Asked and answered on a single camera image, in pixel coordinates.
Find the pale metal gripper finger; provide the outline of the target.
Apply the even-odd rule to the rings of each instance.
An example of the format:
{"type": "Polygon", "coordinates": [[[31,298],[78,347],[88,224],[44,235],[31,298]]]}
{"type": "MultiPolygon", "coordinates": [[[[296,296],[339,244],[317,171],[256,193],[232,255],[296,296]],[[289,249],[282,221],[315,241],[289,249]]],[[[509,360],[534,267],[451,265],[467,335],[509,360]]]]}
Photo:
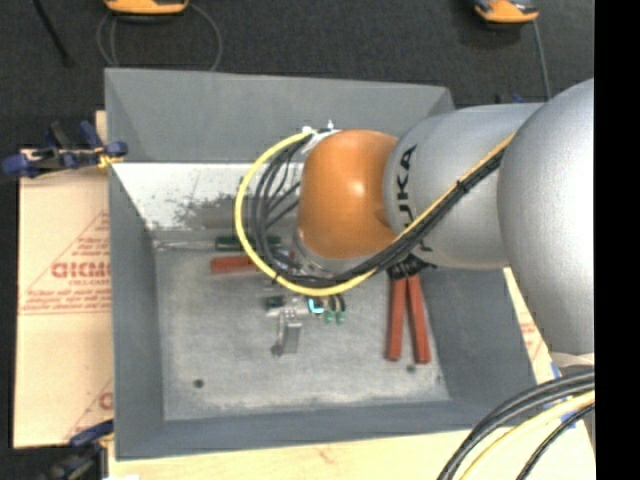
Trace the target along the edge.
{"type": "Polygon", "coordinates": [[[285,327],[285,314],[280,311],[277,315],[276,325],[276,338],[274,344],[271,346],[271,354],[273,357],[281,357],[283,354],[283,342],[284,342],[284,327],[285,327]]]}
{"type": "Polygon", "coordinates": [[[295,310],[285,310],[281,317],[281,350],[283,354],[298,351],[303,322],[295,310]]]}

